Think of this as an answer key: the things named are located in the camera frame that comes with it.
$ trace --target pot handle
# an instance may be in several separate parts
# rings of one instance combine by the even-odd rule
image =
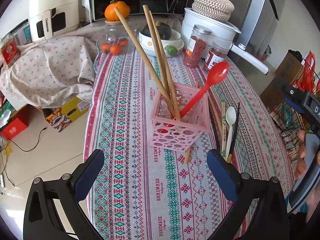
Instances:
[[[254,67],[256,67],[258,70],[260,70],[263,74],[267,75],[269,72],[269,69],[266,65],[264,65],[260,60],[246,52],[245,50],[239,48],[235,44],[232,44],[231,51],[248,61],[250,64],[252,64]]]

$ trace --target woven basket lid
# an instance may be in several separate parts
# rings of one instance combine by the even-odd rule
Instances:
[[[229,0],[194,0],[195,2],[209,6],[211,8],[223,11],[225,13],[231,13],[235,9],[232,2]]]

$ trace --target cardboard box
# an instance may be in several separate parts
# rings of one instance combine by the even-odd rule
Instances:
[[[90,102],[82,101],[74,97],[59,108],[44,108],[43,113],[46,121],[58,132],[86,113]]]
[[[281,90],[275,86],[274,80],[278,78],[282,79],[286,84],[292,84],[301,69],[302,64],[294,57],[294,55],[288,52],[275,71],[276,76],[260,95],[263,104],[267,108],[269,107],[269,110],[273,109],[284,100],[284,96]]]
[[[3,138],[12,140],[16,135],[28,127],[28,106],[25,106],[17,112],[15,117],[2,129]]]

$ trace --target metal screw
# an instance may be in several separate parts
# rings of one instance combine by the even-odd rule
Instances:
[[[244,172],[244,173],[241,174],[241,177],[242,177],[242,179],[249,179],[250,175],[248,173]]]
[[[62,175],[62,179],[63,180],[67,180],[69,178],[70,178],[70,174],[69,173],[65,173],[65,174]]]
[[[38,184],[40,182],[40,178],[35,178],[34,180],[33,180],[33,183],[34,184]]]
[[[271,179],[274,183],[278,183],[279,182],[279,179],[277,177],[272,177]]]

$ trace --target electrical cord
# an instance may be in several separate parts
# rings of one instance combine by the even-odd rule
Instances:
[[[47,127],[43,128],[43,129],[40,131],[39,137],[38,137],[38,142],[37,142],[36,146],[34,146],[32,149],[30,149],[30,150],[28,150],[28,151],[22,149],[22,148],[21,148],[19,145],[17,145],[14,141],[12,141],[11,139],[9,139],[9,136],[7,135],[7,133],[6,133],[4,130],[2,130],[2,133],[4,134],[4,136],[5,136],[9,141],[11,141],[12,143],[14,143],[20,150],[22,150],[22,151],[24,151],[24,152],[30,152],[30,151],[32,151],[33,149],[35,149],[35,148],[38,146],[39,141],[40,141],[40,135],[41,135],[41,133],[42,133],[44,130],[46,130],[46,129],[47,129]],[[6,152],[6,156],[8,157],[7,148],[4,146],[2,136],[1,136],[1,141],[2,141],[2,146],[4,147],[4,150],[5,150],[5,152]],[[15,187],[14,183],[8,178],[7,171],[6,171],[6,169],[5,169],[5,168],[7,167],[7,163],[8,163],[8,162],[7,162],[7,159],[6,159],[6,160],[5,160],[5,163],[4,163],[4,161],[3,161],[3,156],[2,156],[2,150],[0,151],[0,155],[1,155],[2,165],[3,165],[3,171],[2,171],[0,174],[3,175],[3,173],[4,173],[5,176],[7,177],[8,181],[10,181],[10,183],[12,184],[12,186]]]
[[[3,157],[2,157],[2,150],[0,151],[1,153],[1,160],[2,160],[2,165],[3,165],[3,171],[1,172],[1,174],[3,175],[3,173],[5,174],[5,176],[7,177],[8,181],[10,181],[10,183],[12,184],[12,186],[15,186],[14,183],[12,182],[11,179],[9,179],[8,175],[7,175],[7,171],[5,170],[6,166],[7,166],[7,157],[8,157],[8,152],[7,152],[7,148],[4,146],[4,143],[3,143],[3,138],[1,136],[1,141],[2,141],[2,146],[4,147],[4,150],[5,150],[5,154],[6,154],[6,159],[5,159],[5,163],[3,161]]]
[[[4,133],[4,136],[6,136],[6,138],[7,138],[9,141],[11,141],[13,144],[15,144],[20,150],[22,150],[22,151],[24,151],[24,152],[31,152],[32,150],[34,150],[34,149],[38,146],[39,141],[40,141],[40,135],[41,135],[41,133],[42,133],[45,129],[47,129],[47,127],[43,128],[43,129],[40,131],[39,137],[38,137],[38,142],[37,142],[36,146],[34,146],[32,149],[27,150],[27,151],[24,150],[24,149],[21,149],[19,145],[17,145],[14,141],[12,141],[11,139],[9,139],[9,136],[6,134],[5,131],[2,130],[2,132]]]

